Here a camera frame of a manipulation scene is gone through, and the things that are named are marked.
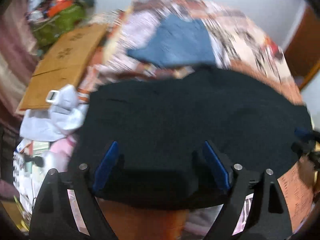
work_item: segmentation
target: black cloth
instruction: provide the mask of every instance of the black cloth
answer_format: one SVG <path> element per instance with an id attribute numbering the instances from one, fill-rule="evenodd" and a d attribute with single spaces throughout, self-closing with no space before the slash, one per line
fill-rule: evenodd
<path id="1" fill-rule="evenodd" d="M 199 191 L 215 191 L 200 150 L 206 140 L 247 170 L 270 168 L 279 178 L 298 160 L 290 148 L 297 127 L 311 130 L 305 106 L 231 70 L 108 84 L 91 94 L 69 169 L 87 163 L 92 183 L 106 149 L 117 141 L 118 164 L 98 197 L 159 208 L 184 203 L 180 207 L 187 208 L 191 197 L 201 199 Z M 209 199 L 204 206 L 217 204 Z"/>

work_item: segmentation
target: cardboard flap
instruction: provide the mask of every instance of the cardboard flap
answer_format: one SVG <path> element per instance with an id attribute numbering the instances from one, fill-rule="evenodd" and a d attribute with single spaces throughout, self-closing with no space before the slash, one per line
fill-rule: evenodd
<path id="1" fill-rule="evenodd" d="M 50 90 L 78 87 L 106 30 L 107 25 L 93 24 L 62 35 L 39 62 L 17 111 L 49 108 L 45 99 Z"/>

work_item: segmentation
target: folded blue garment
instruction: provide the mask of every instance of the folded blue garment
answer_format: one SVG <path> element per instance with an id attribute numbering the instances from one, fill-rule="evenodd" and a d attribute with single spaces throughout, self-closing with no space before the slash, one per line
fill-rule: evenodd
<path id="1" fill-rule="evenodd" d="M 142 49 L 128 49 L 127 55 L 160 68 L 215 64 L 207 29 L 201 20 L 186 22 L 171 14 Z"/>

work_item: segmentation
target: pink curtain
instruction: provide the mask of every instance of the pink curtain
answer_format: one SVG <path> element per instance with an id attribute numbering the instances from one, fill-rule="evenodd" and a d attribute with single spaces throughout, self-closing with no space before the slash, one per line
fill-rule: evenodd
<path id="1" fill-rule="evenodd" d="M 36 40 L 25 19 L 28 0 L 12 0 L 0 16 L 0 101 L 15 118 L 15 110 L 36 67 Z"/>

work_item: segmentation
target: brown wooden door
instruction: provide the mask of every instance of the brown wooden door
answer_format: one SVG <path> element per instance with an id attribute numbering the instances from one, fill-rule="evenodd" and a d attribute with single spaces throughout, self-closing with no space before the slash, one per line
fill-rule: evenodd
<path id="1" fill-rule="evenodd" d="M 320 18 L 308 7 L 284 53 L 293 77 L 306 77 L 320 59 Z"/>

